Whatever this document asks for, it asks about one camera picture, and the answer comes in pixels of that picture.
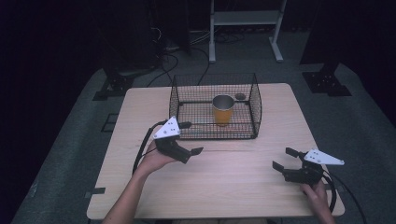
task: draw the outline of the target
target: metal cup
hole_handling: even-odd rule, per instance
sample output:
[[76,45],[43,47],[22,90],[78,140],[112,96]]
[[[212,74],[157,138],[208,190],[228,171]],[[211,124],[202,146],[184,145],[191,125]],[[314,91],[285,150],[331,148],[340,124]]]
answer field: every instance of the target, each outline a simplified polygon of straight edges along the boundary
[[213,114],[216,124],[220,127],[227,126],[230,123],[233,114],[233,104],[233,97],[229,95],[217,95],[213,98]]

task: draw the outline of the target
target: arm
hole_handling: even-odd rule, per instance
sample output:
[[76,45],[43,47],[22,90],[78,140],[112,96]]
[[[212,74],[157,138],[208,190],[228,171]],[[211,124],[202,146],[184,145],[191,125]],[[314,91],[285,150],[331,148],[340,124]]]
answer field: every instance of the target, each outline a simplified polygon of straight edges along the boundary
[[125,190],[107,213],[103,223],[130,224],[133,222],[143,186],[149,175],[163,168],[165,164],[175,161],[170,157],[164,156],[158,150],[154,150],[155,148],[155,143],[152,141],[147,149],[148,154],[137,167]]
[[308,197],[309,206],[320,224],[335,224],[334,217],[327,203],[327,193],[324,183],[320,180],[313,188],[309,185],[302,184],[301,190]]

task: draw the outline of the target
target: white shelf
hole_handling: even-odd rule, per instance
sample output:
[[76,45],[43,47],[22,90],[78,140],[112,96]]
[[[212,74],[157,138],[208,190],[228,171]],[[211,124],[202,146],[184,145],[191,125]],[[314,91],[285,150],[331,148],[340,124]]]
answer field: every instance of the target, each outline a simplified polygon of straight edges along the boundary
[[214,13],[214,25],[261,25],[276,24],[278,10],[227,11]]

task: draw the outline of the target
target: metal stand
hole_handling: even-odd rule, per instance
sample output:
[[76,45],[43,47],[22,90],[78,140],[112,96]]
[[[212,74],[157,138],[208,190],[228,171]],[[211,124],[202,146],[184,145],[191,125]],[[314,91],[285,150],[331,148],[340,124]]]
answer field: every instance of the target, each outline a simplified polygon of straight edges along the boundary
[[277,38],[285,13],[287,0],[282,1],[280,10],[268,11],[225,11],[215,12],[215,1],[212,0],[210,7],[210,40],[209,62],[216,62],[215,52],[215,26],[217,25],[263,25],[274,24],[276,26],[274,36],[269,37],[271,48],[278,63],[283,62],[282,54],[277,46]]
[[325,63],[319,72],[303,72],[306,83],[313,93],[327,93],[329,96],[351,96],[346,86],[341,85],[334,75],[339,62]]

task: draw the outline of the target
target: forearm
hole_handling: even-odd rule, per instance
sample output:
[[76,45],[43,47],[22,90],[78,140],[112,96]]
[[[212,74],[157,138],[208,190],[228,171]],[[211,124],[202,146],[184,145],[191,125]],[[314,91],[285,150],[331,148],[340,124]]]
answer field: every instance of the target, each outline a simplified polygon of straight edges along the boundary
[[135,172],[103,223],[132,223],[148,174]]

